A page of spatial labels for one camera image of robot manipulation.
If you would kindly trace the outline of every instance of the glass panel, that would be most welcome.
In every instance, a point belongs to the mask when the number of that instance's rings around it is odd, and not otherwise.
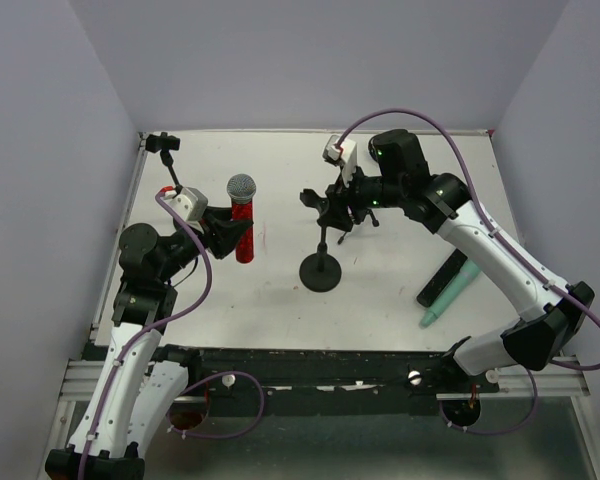
[[[481,429],[522,418],[529,400],[483,401]],[[213,419],[206,431],[239,429],[247,419]],[[449,430],[438,417],[265,418],[227,441],[187,439],[160,427],[146,479],[594,479],[569,399],[541,400],[527,428],[502,437]]]

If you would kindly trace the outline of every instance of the black round stand base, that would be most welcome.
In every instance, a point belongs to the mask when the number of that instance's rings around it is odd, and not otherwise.
[[[328,292],[334,289],[342,278],[342,268],[331,255],[325,255],[324,269],[318,270],[318,254],[305,258],[300,264],[300,281],[312,292]]]

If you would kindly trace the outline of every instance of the microphone mesh head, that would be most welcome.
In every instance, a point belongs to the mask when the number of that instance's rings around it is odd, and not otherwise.
[[[236,203],[249,203],[256,194],[256,182],[249,175],[239,173],[229,179],[227,193]]]

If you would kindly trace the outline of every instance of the red microphone handle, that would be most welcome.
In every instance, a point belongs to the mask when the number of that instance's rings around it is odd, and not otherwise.
[[[231,202],[231,218],[233,220],[253,220],[253,202]],[[249,263],[253,260],[253,227],[249,228],[242,236],[236,247],[236,260],[240,263]]]

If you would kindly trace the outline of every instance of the white wall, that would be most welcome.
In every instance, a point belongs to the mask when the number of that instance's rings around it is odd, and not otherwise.
[[[600,0],[572,0],[500,122],[494,144],[528,246],[596,291],[600,316]],[[600,360],[590,322],[571,343]],[[600,424],[600,372],[587,374]]]
[[[0,479],[34,478],[138,137],[66,0],[0,0]]]
[[[448,127],[492,128],[566,4],[71,2],[144,130],[342,128],[396,104]]]

